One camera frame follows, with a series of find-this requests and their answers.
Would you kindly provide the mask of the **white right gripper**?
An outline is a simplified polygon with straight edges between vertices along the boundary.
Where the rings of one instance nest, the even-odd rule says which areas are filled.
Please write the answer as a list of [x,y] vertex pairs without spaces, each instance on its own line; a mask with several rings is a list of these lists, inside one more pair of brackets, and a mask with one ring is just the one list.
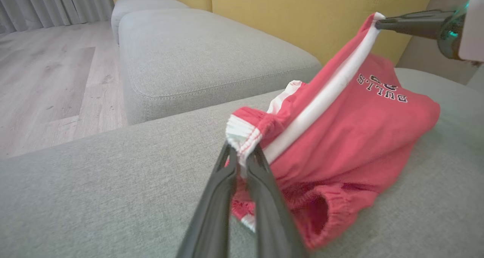
[[468,0],[457,9],[410,12],[378,20],[377,29],[437,39],[448,59],[484,62],[484,0]]

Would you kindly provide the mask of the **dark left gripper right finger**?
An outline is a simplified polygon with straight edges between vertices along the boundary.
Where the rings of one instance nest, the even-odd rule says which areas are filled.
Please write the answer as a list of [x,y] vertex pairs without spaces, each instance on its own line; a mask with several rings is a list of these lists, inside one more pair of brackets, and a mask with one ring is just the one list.
[[247,158],[248,190],[255,203],[258,258],[306,258],[307,249],[260,145]]

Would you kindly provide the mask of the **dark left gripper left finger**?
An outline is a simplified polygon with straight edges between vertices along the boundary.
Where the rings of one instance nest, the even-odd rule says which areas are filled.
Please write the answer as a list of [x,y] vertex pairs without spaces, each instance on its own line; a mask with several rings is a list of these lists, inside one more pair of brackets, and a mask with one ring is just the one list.
[[232,197],[237,185],[237,151],[227,142],[216,160],[177,258],[227,258]]

